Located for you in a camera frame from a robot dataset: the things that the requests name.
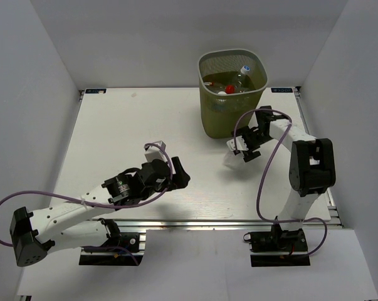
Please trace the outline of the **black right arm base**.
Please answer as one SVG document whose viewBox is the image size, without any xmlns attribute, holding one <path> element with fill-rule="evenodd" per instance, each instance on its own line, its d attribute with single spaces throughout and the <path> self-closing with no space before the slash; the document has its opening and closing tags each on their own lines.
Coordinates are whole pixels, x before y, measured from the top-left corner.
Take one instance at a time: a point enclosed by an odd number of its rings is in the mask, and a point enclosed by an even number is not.
<svg viewBox="0 0 378 301">
<path fill-rule="evenodd" d="M 249 244 L 252 267 L 307 267 L 310 255 L 302 229 L 283 231 L 273 224 L 269 231 L 247 232 L 243 241 Z"/>
</svg>

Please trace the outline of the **clear bottle blue logo cap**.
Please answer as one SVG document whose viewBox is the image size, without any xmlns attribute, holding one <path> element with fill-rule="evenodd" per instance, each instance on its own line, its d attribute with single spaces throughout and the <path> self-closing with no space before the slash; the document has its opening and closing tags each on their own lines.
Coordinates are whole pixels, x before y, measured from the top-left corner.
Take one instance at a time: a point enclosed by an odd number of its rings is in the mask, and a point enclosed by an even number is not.
<svg viewBox="0 0 378 301">
<path fill-rule="evenodd" d="M 242 66 L 241 69 L 232 77 L 230 84 L 236 88 L 245 88 L 250 71 L 251 68 L 249 66 Z"/>
</svg>

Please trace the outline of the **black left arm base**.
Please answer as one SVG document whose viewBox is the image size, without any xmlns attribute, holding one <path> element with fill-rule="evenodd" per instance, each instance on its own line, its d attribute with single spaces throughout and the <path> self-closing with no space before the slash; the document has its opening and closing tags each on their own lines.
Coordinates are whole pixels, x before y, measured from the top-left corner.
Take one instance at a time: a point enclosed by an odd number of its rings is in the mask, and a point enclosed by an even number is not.
<svg viewBox="0 0 378 301">
<path fill-rule="evenodd" d="M 140 233 L 123 232 L 112 219 L 100 219 L 108 230 L 107 239 L 100 246 L 82 248 L 81 266 L 137 267 L 143 255 L 140 253 Z"/>
</svg>

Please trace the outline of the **red-capped clear plastic bottle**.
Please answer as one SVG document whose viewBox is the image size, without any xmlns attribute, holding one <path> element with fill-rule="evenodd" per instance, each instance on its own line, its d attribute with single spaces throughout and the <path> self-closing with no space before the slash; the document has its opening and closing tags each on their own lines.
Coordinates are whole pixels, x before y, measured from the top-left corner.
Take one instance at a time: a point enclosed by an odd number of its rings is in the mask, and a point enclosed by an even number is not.
<svg viewBox="0 0 378 301">
<path fill-rule="evenodd" d="M 235 86 L 234 85 L 227 85 L 225 87 L 226 94 L 234 94 L 235 93 Z"/>
</svg>

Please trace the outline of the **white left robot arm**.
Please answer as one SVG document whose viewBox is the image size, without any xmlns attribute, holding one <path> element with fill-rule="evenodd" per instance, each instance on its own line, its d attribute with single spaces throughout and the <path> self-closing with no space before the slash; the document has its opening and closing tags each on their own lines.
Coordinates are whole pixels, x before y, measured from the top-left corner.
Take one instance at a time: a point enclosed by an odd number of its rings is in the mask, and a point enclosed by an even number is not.
<svg viewBox="0 0 378 301">
<path fill-rule="evenodd" d="M 178 157 L 171 164 L 154 159 L 105 180 L 76 201 L 34 211 L 21 207 L 9 229 L 16 264 L 27 267 L 69 248 L 121 249 L 118 226 L 102 215 L 136 208 L 153 194 L 184 189 L 190 180 Z"/>
</svg>

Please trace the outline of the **small clear white-capped bottle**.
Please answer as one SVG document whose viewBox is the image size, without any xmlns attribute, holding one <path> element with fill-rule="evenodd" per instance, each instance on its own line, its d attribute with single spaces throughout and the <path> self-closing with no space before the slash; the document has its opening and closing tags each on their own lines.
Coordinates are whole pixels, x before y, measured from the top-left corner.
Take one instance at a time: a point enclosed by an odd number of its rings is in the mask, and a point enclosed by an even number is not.
<svg viewBox="0 0 378 301">
<path fill-rule="evenodd" d="M 226 95 L 226 86 L 217 82 L 204 82 L 204 86 L 215 94 Z"/>
</svg>

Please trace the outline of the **tall clear plastic bottle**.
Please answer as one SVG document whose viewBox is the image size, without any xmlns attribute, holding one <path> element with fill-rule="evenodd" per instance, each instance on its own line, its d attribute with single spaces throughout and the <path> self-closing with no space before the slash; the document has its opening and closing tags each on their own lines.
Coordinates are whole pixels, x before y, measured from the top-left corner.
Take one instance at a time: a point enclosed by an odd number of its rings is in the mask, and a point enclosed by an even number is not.
<svg viewBox="0 0 378 301">
<path fill-rule="evenodd" d="M 243 167 L 244 161 L 241 153 L 235 154 L 234 152 L 227 151 L 223 159 L 223 165 L 232 170 L 238 170 Z"/>
</svg>

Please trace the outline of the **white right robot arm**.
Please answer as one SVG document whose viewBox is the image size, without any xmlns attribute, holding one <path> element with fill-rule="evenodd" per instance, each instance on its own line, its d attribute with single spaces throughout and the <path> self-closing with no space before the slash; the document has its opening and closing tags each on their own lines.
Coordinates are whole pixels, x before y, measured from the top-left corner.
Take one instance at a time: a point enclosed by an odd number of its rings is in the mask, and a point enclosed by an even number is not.
<svg viewBox="0 0 378 301">
<path fill-rule="evenodd" d="M 276 140 L 276 146 L 262 173 L 256 195 L 256 212 L 262 221 L 278 224 L 272 232 L 272 245 L 285 250 L 294 242 L 292 231 L 302 228 L 307 214 L 318 197 L 336 182 L 333 144 L 330 139 L 318 139 L 294 125 L 292 118 L 270 106 L 260 107 L 243 114 L 255 115 L 255 127 L 234 126 L 233 138 L 227 143 L 230 151 L 241 154 L 245 162 L 260 156 L 261 145 Z M 291 191 L 281 212 L 273 219 L 261 213 L 261 193 L 266 175 L 280 146 L 290 151 L 288 180 Z"/>
</svg>

